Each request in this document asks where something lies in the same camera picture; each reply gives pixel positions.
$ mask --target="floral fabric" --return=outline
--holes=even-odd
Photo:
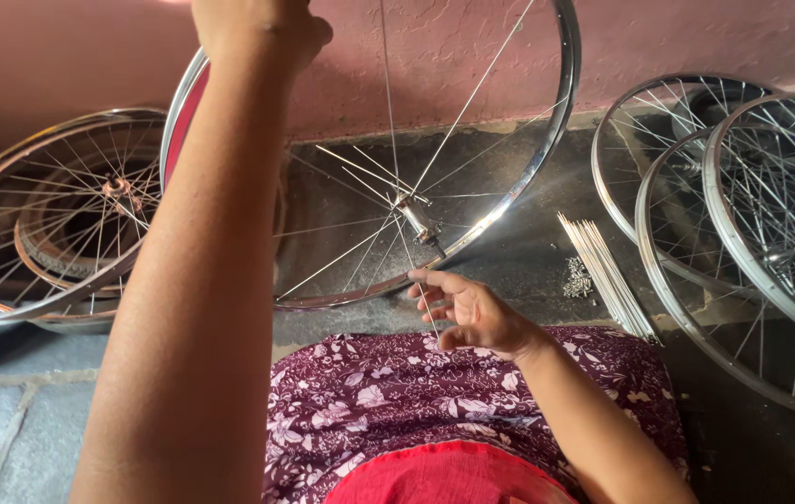
[[[685,475],[671,382],[649,345],[609,327],[547,330]],[[579,493],[521,372],[490,350],[440,351],[432,333],[334,335],[270,377],[267,503],[322,503],[364,461],[454,440],[520,456]]]

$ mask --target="chrome rim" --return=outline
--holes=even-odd
[[[703,182],[725,247],[795,321],[795,95],[757,99],[723,121]]]
[[[683,281],[699,278],[698,284],[713,292],[755,297],[717,236],[702,192],[702,166],[690,154],[704,150],[710,134],[709,129],[685,134],[650,166],[650,239],[662,267],[688,273]]]
[[[637,189],[642,174],[661,154],[689,134],[710,130],[741,103],[772,92],[768,86],[724,75],[674,74],[638,84],[618,98],[596,128],[591,167],[597,194],[622,232],[637,242]],[[700,167],[703,143],[687,147],[677,157]],[[663,250],[658,253],[675,274],[706,289],[725,288]]]
[[[692,140],[676,144],[674,150],[685,148]],[[686,308],[678,293],[682,282],[670,280],[665,268],[660,267],[662,259],[657,253],[654,236],[658,229],[656,224],[663,224],[656,219],[654,202],[660,198],[653,192],[663,169],[667,166],[659,160],[650,167],[638,191],[635,208],[640,258],[656,294],[678,326],[709,358],[756,392],[795,410],[795,323],[781,318],[768,299],[754,290],[749,299],[725,301],[727,306],[722,318],[733,319],[734,322],[700,322]],[[711,228],[712,224],[706,223],[705,226]],[[737,268],[737,265],[731,264],[730,267]],[[751,287],[748,278],[742,280],[744,288]],[[730,294],[715,295],[712,302]]]
[[[523,18],[528,12],[528,7],[533,4],[533,2],[528,4],[512,29],[502,36],[505,39],[501,40],[503,43],[501,50],[497,52],[488,71],[480,77],[480,80],[476,78],[478,86],[453,125],[446,130],[446,134],[441,140],[432,142],[430,153],[433,154],[426,161],[425,166],[420,164],[410,167],[408,166],[410,163],[402,160],[402,149],[397,140],[400,132],[395,131],[392,116],[391,85],[388,74],[389,53],[387,51],[383,54],[385,55],[386,96],[389,102],[391,130],[382,136],[388,139],[388,142],[383,145],[345,143],[325,147],[304,144],[295,145],[291,149],[287,154],[290,175],[292,172],[302,170],[301,175],[296,177],[303,177],[308,187],[312,184],[318,184],[320,187],[325,185],[334,194],[336,191],[341,191],[341,198],[354,198],[366,205],[366,208],[353,214],[347,212],[344,215],[339,215],[338,217],[342,218],[340,221],[335,218],[329,222],[318,221],[309,217],[314,213],[313,209],[301,212],[301,202],[306,198],[302,198],[295,184],[289,183],[288,196],[292,201],[288,206],[288,219],[292,225],[287,225],[285,232],[280,233],[278,237],[283,238],[280,243],[280,258],[294,271],[283,272],[282,268],[280,269],[282,275],[275,281],[274,290],[277,293],[274,298],[276,307],[280,309],[330,308],[366,300],[404,287],[409,284],[404,274],[407,269],[411,266],[443,267],[446,260],[456,256],[460,250],[481,236],[484,230],[499,219],[518,198],[555,149],[571,114],[571,106],[577,92],[580,36],[574,8],[569,0],[554,0],[552,2],[559,29],[561,51],[560,80],[553,105],[545,108],[540,114],[532,114],[532,118],[520,122],[512,132],[498,138],[489,138],[491,142],[482,145],[481,152],[470,156],[459,166],[444,166],[437,163],[436,160],[445,145],[448,145],[448,149],[452,148],[448,140],[455,137],[453,133],[458,133],[464,127],[461,120],[469,103],[472,102],[481,84],[491,74],[494,63],[500,58],[503,48],[506,48],[512,40],[513,33],[519,31]],[[384,26],[387,19],[384,19],[383,16],[380,16],[380,19],[383,23],[381,32],[384,34],[387,32]],[[207,78],[209,71],[207,65],[207,60],[200,51],[192,60],[192,64],[177,90],[174,103],[172,103],[171,120],[166,128],[162,148],[163,173],[168,177],[175,165],[175,155],[179,153],[179,145],[175,138],[178,136],[178,131],[183,131],[188,126],[191,117],[190,111],[194,111],[197,103],[192,94],[197,87],[196,83],[201,83],[203,76]],[[530,146],[530,155],[526,155],[524,160],[520,160],[521,162],[517,161],[519,162],[518,166],[523,166],[523,168],[511,180],[503,180],[503,185],[491,190],[481,190],[481,188],[472,192],[443,190],[447,186],[447,183],[443,181],[458,179],[455,177],[458,172],[472,173],[473,169],[478,169],[476,175],[481,176],[482,162],[488,161],[488,156],[493,154],[493,149],[501,144],[504,147],[511,146],[513,142],[521,138],[521,136],[513,135],[523,128],[527,128],[529,131],[539,128],[535,130],[538,131],[538,143]],[[464,222],[449,221],[448,218],[435,218],[449,215],[451,212],[459,214],[461,212],[459,208],[466,204],[463,202],[471,200],[486,201],[487,203],[479,204],[486,209],[481,212],[465,213],[467,217],[472,218]],[[426,205],[424,210],[419,211],[418,208],[415,208],[416,203]],[[433,209],[439,209],[437,211],[443,213],[434,214],[437,211]],[[428,245],[414,244],[418,238],[422,241],[426,241],[428,238],[429,235],[425,234],[424,229],[427,225],[427,218],[433,227],[439,228],[438,245],[443,248],[444,258],[436,257],[435,252]],[[358,231],[356,237],[351,240],[333,243],[325,254],[321,253],[326,259],[319,260],[318,264],[305,265],[304,263],[307,261],[301,258],[302,254],[306,255],[307,253],[306,247],[288,243],[290,239],[297,238],[303,233],[331,232],[336,228],[346,229],[348,227],[368,231]],[[339,286],[334,294],[321,292],[319,289],[315,291],[316,284],[322,279],[326,278],[326,282],[331,280],[327,278],[328,272],[331,271],[329,268],[338,264],[339,261],[353,261],[356,264],[356,267],[347,270],[343,275],[344,289]],[[304,268],[304,270],[298,272],[296,268]]]
[[[103,112],[0,155],[0,325],[113,315],[157,206],[164,121]]]

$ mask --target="finger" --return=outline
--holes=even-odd
[[[425,298],[427,300],[431,298],[432,292],[440,292],[440,295],[443,296],[443,291],[439,287],[432,287],[431,285],[419,283],[418,281],[410,286],[406,292],[406,295],[413,299],[418,298],[422,292],[426,292]]]
[[[422,287],[419,286],[419,283],[414,283],[406,291],[407,297],[409,297],[411,300],[414,298],[418,298],[420,295],[422,295],[422,293],[423,293]]]
[[[459,294],[475,286],[474,282],[463,275],[444,271],[411,270],[406,276],[410,280],[416,282],[428,283],[429,285],[440,287],[442,291],[448,294]]]
[[[454,350],[460,346],[480,346],[478,331],[472,326],[454,326],[441,331],[438,345],[442,350]]]
[[[423,322],[432,322],[433,318],[435,320],[444,320],[444,319],[448,318],[448,315],[447,315],[448,310],[453,311],[453,308],[446,307],[446,306],[432,308],[432,316],[429,316],[428,312],[424,313],[423,314]]]
[[[314,16],[314,28],[322,45],[332,41],[332,27],[324,18]]]
[[[444,292],[441,289],[438,289],[437,291],[426,292],[425,296],[421,296],[419,298],[419,301],[416,302],[416,309],[423,310],[425,309],[427,304],[430,305],[432,303],[437,303],[438,301],[441,301],[443,299],[444,299]]]

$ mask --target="hub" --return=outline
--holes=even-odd
[[[114,200],[115,212],[127,215],[127,211],[132,211],[133,215],[142,210],[142,200],[135,197],[132,193],[133,186],[123,178],[109,179],[102,185],[102,192]]]
[[[447,254],[441,249],[438,243],[438,233],[440,230],[438,226],[425,215],[423,206],[415,197],[411,197],[409,193],[400,192],[394,202],[395,208],[403,213],[404,217],[410,226],[413,227],[415,234],[414,243],[417,245],[424,243],[435,249],[439,258],[447,259]]]

